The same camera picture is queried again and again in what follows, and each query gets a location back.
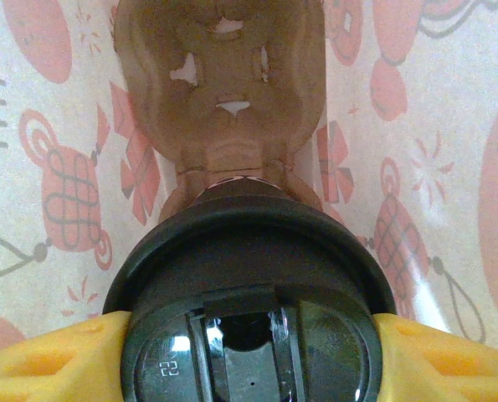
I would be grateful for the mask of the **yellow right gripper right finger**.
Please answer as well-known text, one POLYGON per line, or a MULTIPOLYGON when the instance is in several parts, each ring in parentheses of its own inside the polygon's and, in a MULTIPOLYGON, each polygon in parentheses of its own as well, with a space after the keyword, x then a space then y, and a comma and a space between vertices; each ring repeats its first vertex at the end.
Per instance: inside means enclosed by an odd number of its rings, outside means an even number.
POLYGON ((380 313, 379 401, 498 401, 498 349, 380 313))

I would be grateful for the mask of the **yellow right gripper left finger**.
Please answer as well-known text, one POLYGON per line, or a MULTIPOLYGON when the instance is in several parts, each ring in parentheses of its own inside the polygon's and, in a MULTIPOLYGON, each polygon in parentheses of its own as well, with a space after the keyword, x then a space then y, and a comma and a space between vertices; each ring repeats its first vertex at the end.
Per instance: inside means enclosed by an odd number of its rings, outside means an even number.
POLYGON ((130 315, 111 312, 0 349, 0 401, 122 401, 130 315))

